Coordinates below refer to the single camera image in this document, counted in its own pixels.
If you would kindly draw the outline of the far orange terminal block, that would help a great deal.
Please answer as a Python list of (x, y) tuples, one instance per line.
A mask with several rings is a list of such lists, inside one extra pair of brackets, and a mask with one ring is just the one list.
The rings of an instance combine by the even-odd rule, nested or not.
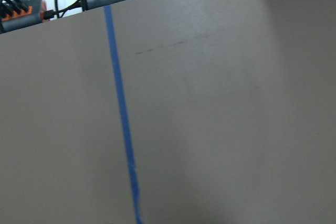
[(1, 34), (45, 22), (44, 0), (1, 0)]

